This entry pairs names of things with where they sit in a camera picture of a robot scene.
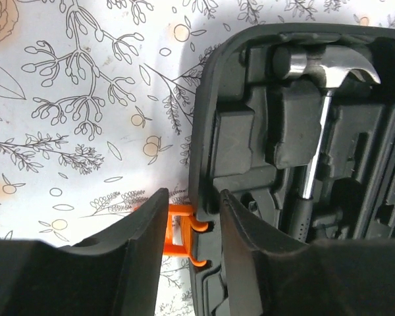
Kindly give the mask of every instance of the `floral pattern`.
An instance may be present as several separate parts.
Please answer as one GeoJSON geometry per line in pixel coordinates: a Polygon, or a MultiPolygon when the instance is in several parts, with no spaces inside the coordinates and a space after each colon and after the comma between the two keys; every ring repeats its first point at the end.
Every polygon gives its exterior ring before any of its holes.
{"type": "MultiPolygon", "coordinates": [[[[220,43],[258,24],[395,28],[395,1],[365,4],[0,0],[0,239],[75,244],[159,187],[187,203],[196,88],[220,43]]],[[[156,315],[194,314],[188,269],[163,258],[156,315]]]]}
{"type": "Polygon", "coordinates": [[[0,42],[12,34],[18,19],[19,12],[14,0],[0,0],[0,42]]]}

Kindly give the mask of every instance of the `tool case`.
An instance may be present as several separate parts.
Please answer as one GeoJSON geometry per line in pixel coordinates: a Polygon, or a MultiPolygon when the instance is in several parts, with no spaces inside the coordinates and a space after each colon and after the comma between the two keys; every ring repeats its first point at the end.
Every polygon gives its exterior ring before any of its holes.
{"type": "Polygon", "coordinates": [[[213,52],[196,92],[189,197],[195,218],[209,223],[205,232],[192,232],[192,256],[206,261],[190,265],[197,316],[230,315],[220,192],[229,190],[249,211],[287,232],[300,173],[315,154],[321,92],[307,76],[288,82],[274,76],[273,51],[285,43],[352,48],[381,79],[372,86],[349,75],[334,94],[306,242],[395,238],[395,30],[254,26],[213,52]]]}

